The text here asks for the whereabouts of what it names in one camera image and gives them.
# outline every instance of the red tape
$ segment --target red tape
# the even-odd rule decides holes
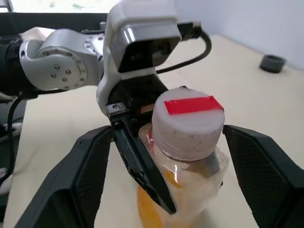
[[[224,108],[214,98],[214,96],[186,98],[181,100],[165,101],[169,115],[194,113],[213,109]]]

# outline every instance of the orange liquid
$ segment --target orange liquid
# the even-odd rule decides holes
[[[176,188],[179,189],[182,188],[182,185],[175,181],[174,174],[172,172],[167,170],[164,174],[167,180],[170,183],[172,183]],[[155,207],[158,207],[158,205],[150,198],[150,196],[140,186],[138,186],[137,208],[143,228],[193,228],[194,227],[194,221],[192,221],[188,225],[185,225],[184,221],[182,220],[162,221]]]

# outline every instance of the table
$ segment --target table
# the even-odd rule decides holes
[[[214,36],[212,41],[212,52],[205,60],[160,75],[163,83],[168,88],[186,85],[214,95],[225,107],[227,124],[271,136],[304,168],[304,72],[289,66],[280,74],[264,72],[258,68],[262,54],[222,36]],[[203,49],[200,40],[181,43],[161,67],[189,59]],[[95,101],[95,91],[95,86],[83,87],[28,101],[4,228],[14,227],[48,172],[79,136],[109,124]],[[231,158],[223,135],[218,146]],[[142,226],[136,206],[136,183],[112,144],[95,228],[119,227]],[[198,227],[257,228],[238,186],[232,161],[218,197],[202,213]]]

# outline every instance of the robotic arm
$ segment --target robotic arm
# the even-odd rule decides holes
[[[92,228],[112,139],[134,180],[163,209],[175,213],[174,200],[138,138],[138,131],[151,122],[154,102],[167,90],[158,74],[205,58],[211,51],[211,41],[197,23],[179,24],[170,3],[123,0],[111,9],[105,34],[62,29],[54,31],[45,41],[29,40],[2,47],[0,64],[5,66],[0,68],[2,97],[32,99],[39,94],[98,85],[97,102],[111,122],[111,126],[92,130],[77,140],[72,151],[48,174],[16,227],[48,224]],[[206,43],[201,55],[155,70],[180,41],[199,37]],[[303,208],[304,178],[302,181],[292,178],[295,173],[303,177],[303,171],[267,136],[233,126],[225,126],[224,134],[240,187],[258,224],[265,228],[288,227],[281,225],[295,221],[294,215],[303,222],[297,214]],[[249,163],[254,156],[253,166],[245,166],[242,161]],[[271,177],[265,175],[265,169],[272,172]],[[261,179],[256,180],[258,172]],[[276,183],[269,184],[274,176]],[[268,200],[272,187],[278,190],[281,201]]]

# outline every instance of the clear plastic bottle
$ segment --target clear plastic bottle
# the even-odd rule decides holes
[[[169,115],[165,101],[206,94],[186,88],[163,93],[156,101],[152,123],[139,137],[158,165],[177,207],[169,215],[141,188],[137,207],[143,228],[193,228],[208,202],[215,198],[228,158],[216,144],[224,125],[222,109]]]

